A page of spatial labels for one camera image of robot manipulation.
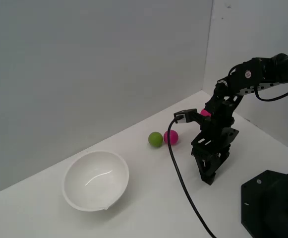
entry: black wire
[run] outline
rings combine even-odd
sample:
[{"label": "black wire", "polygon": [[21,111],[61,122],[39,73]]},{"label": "black wire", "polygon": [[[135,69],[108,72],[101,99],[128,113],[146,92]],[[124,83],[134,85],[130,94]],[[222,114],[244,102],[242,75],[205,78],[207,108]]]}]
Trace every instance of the black wire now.
[{"label": "black wire", "polygon": [[170,153],[170,156],[173,160],[173,165],[174,165],[174,168],[178,174],[178,177],[179,177],[179,180],[180,180],[180,183],[181,183],[181,186],[183,188],[183,191],[185,193],[185,195],[187,196],[191,206],[192,206],[192,209],[194,210],[195,214],[197,215],[197,217],[199,218],[200,222],[202,223],[203,227],[205,228],[205,230],[209,233],[209,235],[212,237],[212,238],[217,238],[213,233],[212,231],[210,231],[210,229],[208,228],[207,224],[204,222],[203,218],[201,217],[198,209],[195,207],[191,197],[190,197],[190,194],[184,184],[184,181],[182,179],[182,176],[181,176],[181,173],[180,173],[180,170],[178,168],[178,165],[177,165],[177,162],[175,161],[175,158],[174,158],[174,155],[173,155],[173,150],[172,150],[172,145],[170,144],[170,130],[172,128],[172,125],[177,121],[179,120],[179,118],[175,118],[172,120],[172,122],[170,123],[169,127],[168,127],[168,131],[167,131],[167,139],[168,139],[168,148],[169,148],[169,153]]},{"label": "black wire", "polygon": [[279,99],[282,99],[284,97],[287,97],[288,96],[288,92],[285,93],[285,94],[282,94],[278,97],[275,97],[275,98],[271,98],[271,99],[263,99],[261,98],[259,95],[258,95],[258,90],[257,90],[257,87],[254,87],[254,92],[255,92],[255,96],[257,97],[257,99],[261,100],[261,101],[264,101],[264,102],[273,102],[273,101],[277,101]]}]

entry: magenta ball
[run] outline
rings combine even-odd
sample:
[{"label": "magenta ball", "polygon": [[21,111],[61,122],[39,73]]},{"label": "magenta ball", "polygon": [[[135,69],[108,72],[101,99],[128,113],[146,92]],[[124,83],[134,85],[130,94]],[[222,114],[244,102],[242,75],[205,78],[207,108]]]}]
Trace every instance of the magenta ball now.
[{"label": "magenta ball", "polygon": [[[170,130],[170,144],[174,145],[178,142],[179,136],[178,133],[174,130]],[[167,131],[164,133],[164,141],[167,144],[168,140],[167,140]]]}]

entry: robotic arm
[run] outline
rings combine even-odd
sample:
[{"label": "robotic arm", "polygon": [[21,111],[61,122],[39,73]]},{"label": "robotic arm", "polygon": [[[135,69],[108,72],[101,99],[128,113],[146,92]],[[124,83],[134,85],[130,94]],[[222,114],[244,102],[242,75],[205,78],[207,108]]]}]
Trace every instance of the robotic arm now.
[{"label": "robotic arm", "polygon": [[212,98],[200,114],[196,109],[174,114],[175,118],[181,118],[176,123],[195,121],[200,125],[201,132],[191,142],[191,155],[196,159],[204,182],[213,183],[215,171],[230,155],[230,144],[239,132],[231,128],[232,114],[243,96],[255,93],[261,101],[276,101],[288,96],[288,92],[272,99],[262,99],[258,92],[283,83],[288,83],[287,55],[253,58],[234,66],[227,77],[217,82]]}]

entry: white wall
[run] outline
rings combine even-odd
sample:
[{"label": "white wall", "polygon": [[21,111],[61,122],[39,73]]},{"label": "white wall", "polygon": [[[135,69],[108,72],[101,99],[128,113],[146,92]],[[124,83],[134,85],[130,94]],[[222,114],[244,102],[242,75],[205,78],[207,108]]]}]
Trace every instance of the white wall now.
[{"label": "white wall", "polygon": [[0,190],[201,90],[211,7],[0,0]]},{"label": "white wall", "polygon": [[[212,95],[216,81],[234,65],[278,53],[288,54],[288,0],[215,0],[203,89]],[[260,95],[287,91],[288,84]],[[236,111],[288,146],[288,97],[268,103],[247,95]]]}]

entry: bowl rim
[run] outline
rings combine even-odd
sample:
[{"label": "bowl rim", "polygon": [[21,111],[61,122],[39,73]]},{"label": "bowl rim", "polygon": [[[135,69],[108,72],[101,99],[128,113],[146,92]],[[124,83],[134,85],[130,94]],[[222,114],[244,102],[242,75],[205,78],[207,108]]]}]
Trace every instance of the bowl rim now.
[{"label": "bowl rim", "polygon": [[[126,182],[124,183],[124,186],[122,188],[122,190],[120,191],[120,193],[114,197],[112,199],[112,201],[105,207],[96,207],[96,208],[83,208],[83,207],[80,207],[76,204],[74,204],[69,198],[68,196],[66,195],[66,192],[65,192],[65,189],[64,189],[64,184],[65,184],[65,178],[69,172],[69,170],[71,169],[71,167],[80,159],[82,159],[84,156],[87,156],[89,154],[93,154],[93,153],[97,153],[97,152],[104,152],[104,153],[110,153],[110,154],[113,154],[114,156],[116,156],[117,158],[119,158],[119,160],[124,164],[124,168],[125,168],[125,172],[126,172]],[[93,150],[93,151],[88,151],[86,152],[85,154],[79,156],[77,159],[74,160],[74,162],[69,166],[69,168],[66,170],[66,172],[64,173],[64,176],[62,178],[62,183],[61,183],[61,189],[62,189],[62,195],[64,196],[64,199],[67,201],[67,203],[77,209],[77,210],[80,210],[80,211],[85,211],[85,212],[95,212],[95,211],[100,211],[100,210],[107,210],[109,207],[111,207],[122,195],[123,193],[125,192],[126,190],[126,187],[128,185],[128,180],[129,180],[129,169],[128,169],[128,165],[126,163],[126,161],[123,159],[122,156],[120,156],[119,154],[115,153],[115,152],[112,152],[112,151],[107,151],[107,150]]]}]

